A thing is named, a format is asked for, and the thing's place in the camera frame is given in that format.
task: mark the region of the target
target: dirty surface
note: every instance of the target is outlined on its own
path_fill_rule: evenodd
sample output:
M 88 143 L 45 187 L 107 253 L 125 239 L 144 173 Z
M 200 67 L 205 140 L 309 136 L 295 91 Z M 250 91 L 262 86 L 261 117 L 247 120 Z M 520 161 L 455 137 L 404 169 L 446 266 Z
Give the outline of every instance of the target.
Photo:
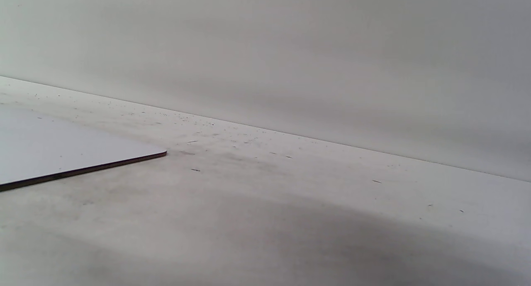
M 0 193 L 2 286 L 531 284 L 527 182 L 7 78 L 0 104 L 169 148 Z

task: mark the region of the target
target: white panel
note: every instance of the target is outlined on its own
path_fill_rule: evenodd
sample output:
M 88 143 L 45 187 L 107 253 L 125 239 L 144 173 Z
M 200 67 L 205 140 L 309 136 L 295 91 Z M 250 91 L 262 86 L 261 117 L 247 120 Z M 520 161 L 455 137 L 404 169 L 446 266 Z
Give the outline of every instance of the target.
M 0 185 L 165 151 L 37 112 L 0 106 Z
M 531 181 L 531 0 L 0 0 L 0 74 Z

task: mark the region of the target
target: white wall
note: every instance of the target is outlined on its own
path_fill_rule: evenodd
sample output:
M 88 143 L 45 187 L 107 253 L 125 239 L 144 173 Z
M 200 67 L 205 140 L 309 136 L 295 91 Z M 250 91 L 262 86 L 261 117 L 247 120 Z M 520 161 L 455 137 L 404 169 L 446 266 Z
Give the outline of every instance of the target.
M 0 0 L 0 75 L 531 181 L 531 0 Z

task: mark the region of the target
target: board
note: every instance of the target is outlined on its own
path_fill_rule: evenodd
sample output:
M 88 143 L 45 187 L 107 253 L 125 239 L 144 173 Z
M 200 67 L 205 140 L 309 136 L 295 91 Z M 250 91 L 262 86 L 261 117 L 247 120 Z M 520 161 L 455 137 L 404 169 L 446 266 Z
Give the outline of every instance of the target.
M 164 148 L 0 105 L 0 191 L 166 155 Z

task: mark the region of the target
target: white surface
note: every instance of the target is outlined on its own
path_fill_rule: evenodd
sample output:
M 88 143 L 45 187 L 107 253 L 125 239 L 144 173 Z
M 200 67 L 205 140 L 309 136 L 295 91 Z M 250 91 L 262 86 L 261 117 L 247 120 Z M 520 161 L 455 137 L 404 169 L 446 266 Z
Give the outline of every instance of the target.
M 529 182 L 6 78 L 0 103 L 170 148 L 0 193 L 2 286 L 531 284 Z
M 38 112 L 0 106 L 0 184 L 165 151 Z
M 531 181 L 531 0 L 0 0 L 0 75 Z

